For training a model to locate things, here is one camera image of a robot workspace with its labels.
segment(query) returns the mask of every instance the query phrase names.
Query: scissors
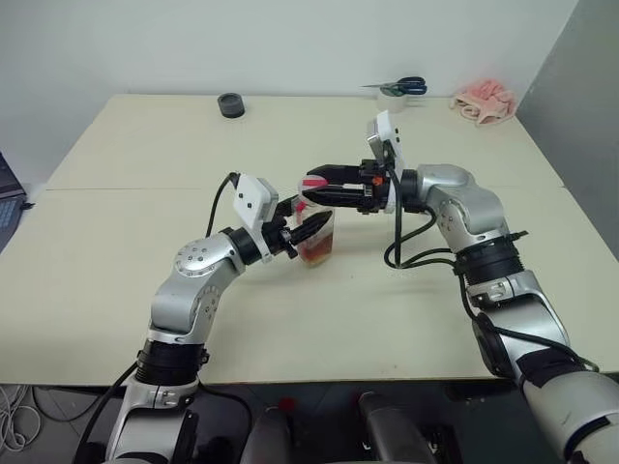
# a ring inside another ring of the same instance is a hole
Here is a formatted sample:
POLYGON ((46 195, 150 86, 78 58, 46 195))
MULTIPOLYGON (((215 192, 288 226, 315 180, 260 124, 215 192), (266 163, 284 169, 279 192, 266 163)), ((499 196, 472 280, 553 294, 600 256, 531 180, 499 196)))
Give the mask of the scissors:
POLYGON ((363 87, 378 88, 383 94, 390 97, 402 95, 423 95, 427 92, 426 80, 417 75, 403 77, 398 82, 386 82, 384 84, 364 85, 363 87))

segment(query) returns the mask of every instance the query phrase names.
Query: floor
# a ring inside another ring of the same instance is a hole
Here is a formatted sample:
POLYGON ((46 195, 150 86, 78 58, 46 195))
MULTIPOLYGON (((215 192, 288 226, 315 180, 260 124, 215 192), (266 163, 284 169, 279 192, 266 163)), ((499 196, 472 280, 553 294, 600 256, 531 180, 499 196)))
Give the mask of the floor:
MULTIPOLYGON (((381 392, 406 408, 417 423, 445 423, 454 427, 465 464, 502 464, 559 461, 545 443, 518 391, 473 399, 449 399, 452 386, 440 382, 334 383, 243 385, 221 388, 243 396, 257 416, 267 406, 289 398, 295 430, 295 457, 300 464, 363 459, 360 421, 355 401, 361 392, 381 392)), ((70 417, 88 405, 93 396, 60 390, 38 390, 41 406, 58 417, 70 417)), ((105 442, 120 406, 106 408, 92 439, 105 442)), ((192 405, 200 416, 198 444, 215 436, 242 443, 246 417, 236 403, 201 394, 192 405)), ((71 462, 78 437, 88 416, 70 423, 44 420, 39 438, 21 453, 0 454, 2 464, 71 462)), ((25 430, 27 420, 18 423, 25 430)))

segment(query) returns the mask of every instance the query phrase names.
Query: white wall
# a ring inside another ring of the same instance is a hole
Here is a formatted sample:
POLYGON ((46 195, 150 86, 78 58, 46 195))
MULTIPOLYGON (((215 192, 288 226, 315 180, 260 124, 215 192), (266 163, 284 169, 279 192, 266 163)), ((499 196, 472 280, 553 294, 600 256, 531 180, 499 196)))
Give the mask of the white wall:
POLYGON ((523 95, 576 0, 0 0, 0 150, 47 178, 114 93, 523 95))

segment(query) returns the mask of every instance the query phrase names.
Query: white cable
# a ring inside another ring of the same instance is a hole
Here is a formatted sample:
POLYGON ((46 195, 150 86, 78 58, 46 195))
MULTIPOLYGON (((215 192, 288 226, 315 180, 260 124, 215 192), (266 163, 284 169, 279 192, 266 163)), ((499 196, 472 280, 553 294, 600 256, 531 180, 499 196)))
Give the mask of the white cable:
POLYGON ((5 389, 0 387, 0 452, 3 450, 20 452, 39 436, 41 431, 39 412, 32 406, 21 404, 30 388, 26 385, 18 385, 13 398, 9 398, 5 389), (15 430, 15 416, 23 411, 29 411, 37 418, 37 427, 30 437, 15 430))

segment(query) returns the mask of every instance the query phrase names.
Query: pink object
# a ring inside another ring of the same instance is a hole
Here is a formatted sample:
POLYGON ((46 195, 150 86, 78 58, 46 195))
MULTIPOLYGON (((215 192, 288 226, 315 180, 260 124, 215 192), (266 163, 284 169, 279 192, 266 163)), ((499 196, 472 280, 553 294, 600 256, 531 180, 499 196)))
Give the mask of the pink object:
POLYGON ((481 79, 454 95, 450 108, 455 107, 476 126, 497 124, 514 116, 516 95, 495 79, 481 79))

